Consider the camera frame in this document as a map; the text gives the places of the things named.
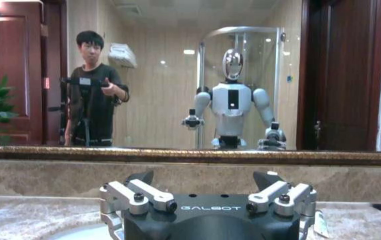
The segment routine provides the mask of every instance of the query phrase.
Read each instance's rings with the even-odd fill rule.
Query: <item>hand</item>
[[[103,93],[105,96],[113,96],[116,93],[116,85],[111,83],[108,77],[104,79],[104,82],[108,83],[109,86],[101,88]]]

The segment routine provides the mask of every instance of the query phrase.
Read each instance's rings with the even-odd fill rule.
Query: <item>towel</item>
[[[119,65],[128,68],[137,67],[136,55],[127,44],[112,43],[109,59],[112,59]]]

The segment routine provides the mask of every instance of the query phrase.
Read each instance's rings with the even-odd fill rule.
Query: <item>shower frame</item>
[[[281,39],[281,30],[279,27],[260,27],[260,26],[228,26],[223,27],[212,32],[209,32],[204,37],[199,44],[197,49],[197,87],[205,86],[205,41],[215,36],[223,34],[235,34],[235,47],[237,48],[237,38],[239,33],[244,33],[244,39],[247,38],[247,33],[276,33],[276,70],[275,70],[275,103],[273,103],[273,115],[277,117],[277,98],[279,98],[279,68],[280,68],[280,39]],[[201,149],[204,146],[204,126],[196,130],[196,148]]]

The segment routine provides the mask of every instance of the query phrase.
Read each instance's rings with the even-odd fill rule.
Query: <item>gold mirror trim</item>
[[[0,159],[195,164],[275,164],[381,166],[381,152],[180,150],[163,148],[85,148],[0,146]]]

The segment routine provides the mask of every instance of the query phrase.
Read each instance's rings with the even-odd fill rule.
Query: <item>glass shower door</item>
[[[244,55],[244,68],[240,83],[252,90],[264,88],[271,97],[271,107],[276,113],[277,96],[277,66],[279,66],[279,29],[252,27],[260,31],[227,32],[209,36],[204,41],[204,74],[201,86],[211,90],[225,80],[223,73],[223,57],[228,49],[236,48]],[[205,126],[199,131],[199,144],[203,149],[212,149],[212,140],[216,134],[216,119],[211,108],[204,112]],[[251,113],[245,119],[243,139],[247,141],[248,149],[257,148],[257,142],[264,138],[267,126],[263,123],[260,113],[252,105]]]

